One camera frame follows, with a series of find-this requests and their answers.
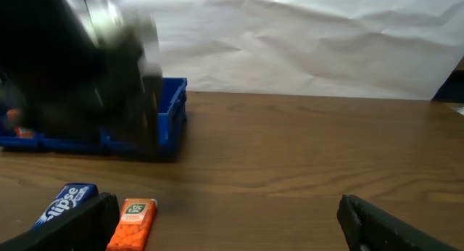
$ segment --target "blue bin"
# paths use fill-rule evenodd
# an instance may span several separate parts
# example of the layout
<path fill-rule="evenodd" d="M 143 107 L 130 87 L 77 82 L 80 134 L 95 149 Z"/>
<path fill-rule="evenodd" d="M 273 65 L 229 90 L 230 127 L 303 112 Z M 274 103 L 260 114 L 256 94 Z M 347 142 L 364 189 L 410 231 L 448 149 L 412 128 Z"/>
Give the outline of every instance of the blue bin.
<path fill-rule="evenodd" d="M 163 92 L 158 111 L 159 153 L 170 156 L 177 152 L 181 132 L 186 118 L 186 78 L 163 78 Z M 42 133 L 34 133 L 32 139 L 19 138 L 11 131 L 0 131 L 0 146 L 9 149 L 25 149 L 45 152 L 76 152 L 139 154 L 140 149 L 125 141 L 113 141 L 105 131 L 101 131 L 98 144 L 87 144 L 69 139 L 46 138 Z"/>

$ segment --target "blue plastic crate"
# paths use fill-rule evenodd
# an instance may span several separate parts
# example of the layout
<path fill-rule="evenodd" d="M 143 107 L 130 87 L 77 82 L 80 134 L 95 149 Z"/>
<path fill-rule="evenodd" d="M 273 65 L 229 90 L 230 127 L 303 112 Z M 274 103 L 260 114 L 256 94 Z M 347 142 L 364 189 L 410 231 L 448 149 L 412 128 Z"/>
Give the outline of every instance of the blue plastic crate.
<path fill-rule="evenodd" d="M 181 132 L 186 118 L 186 78 L 163 78 L 163 93 L 158 112 L 159 153 L 169 156 L 177 152 Z M 9 149 L 30 149 L 45 152 L 76 153 L 143 153 L 131 143 L 113 141 L 101 131 L 98 144 L 86 144 L 68 139 L 46 138 L 42 133 L 34 133 L 32 139 L 19 138 L 11 131 L 0 131 L 0 146 Z"/>

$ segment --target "white paper backdrop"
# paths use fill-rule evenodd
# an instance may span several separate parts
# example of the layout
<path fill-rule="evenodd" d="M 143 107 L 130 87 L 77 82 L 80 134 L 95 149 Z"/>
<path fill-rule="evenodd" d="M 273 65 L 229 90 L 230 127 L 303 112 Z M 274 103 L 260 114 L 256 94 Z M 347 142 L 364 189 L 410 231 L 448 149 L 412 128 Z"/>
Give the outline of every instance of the white paper backdrop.
<path fill-rule="evenodd" d="M 195 91 L 430 99 L 464 55 L 464 0 L 116 2 Z"/>

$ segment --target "table surface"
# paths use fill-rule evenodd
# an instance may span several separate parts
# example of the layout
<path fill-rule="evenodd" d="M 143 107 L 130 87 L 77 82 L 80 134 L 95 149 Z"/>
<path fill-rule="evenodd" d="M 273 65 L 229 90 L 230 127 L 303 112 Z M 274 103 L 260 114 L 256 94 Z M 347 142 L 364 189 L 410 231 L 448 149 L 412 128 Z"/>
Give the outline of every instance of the table surface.
<path fill-rule="evenodd" d="M 356 194 L 464 249 L 464 117 L 406 100 L 188 93 L 177 162 L 0 153 L 0 241 L 68 182 L 156 198 L 147 250 L 347 250 Z"/>

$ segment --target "white backdrop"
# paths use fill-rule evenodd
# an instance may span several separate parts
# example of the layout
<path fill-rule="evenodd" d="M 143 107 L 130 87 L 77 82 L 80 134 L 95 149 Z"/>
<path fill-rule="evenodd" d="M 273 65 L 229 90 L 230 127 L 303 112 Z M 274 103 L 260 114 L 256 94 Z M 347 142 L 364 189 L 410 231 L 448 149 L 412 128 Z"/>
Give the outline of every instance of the white backdrop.
<path fill-rule="evenodd" d="M 464 55 L 464 0 L 116 2 L 195 91 L 430 99 Z"/>

